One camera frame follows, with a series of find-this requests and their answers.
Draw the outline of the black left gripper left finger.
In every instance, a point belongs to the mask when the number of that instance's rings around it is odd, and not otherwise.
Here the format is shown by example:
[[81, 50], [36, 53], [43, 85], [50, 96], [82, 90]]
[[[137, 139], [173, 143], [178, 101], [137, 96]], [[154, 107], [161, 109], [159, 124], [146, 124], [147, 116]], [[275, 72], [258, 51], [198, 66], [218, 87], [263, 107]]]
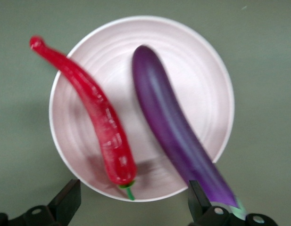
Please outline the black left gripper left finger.
[[0, 226], [67, 226], [81, 205], [81, 182], [70, 180], [47, 205], [30, 208], [9, 219], [0, 212]]

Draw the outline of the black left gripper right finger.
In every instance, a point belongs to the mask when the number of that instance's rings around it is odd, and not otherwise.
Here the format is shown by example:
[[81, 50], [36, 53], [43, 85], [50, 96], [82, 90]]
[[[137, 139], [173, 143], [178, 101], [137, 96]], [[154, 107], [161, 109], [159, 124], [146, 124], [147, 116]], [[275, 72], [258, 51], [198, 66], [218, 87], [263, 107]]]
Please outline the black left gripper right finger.
[[239, 207], [210, 202], [197, 181], [190, 181], [188, 206], [193, 219], [191, 226], [276, 226], [270, 217], [247, 213], [241, 203]]

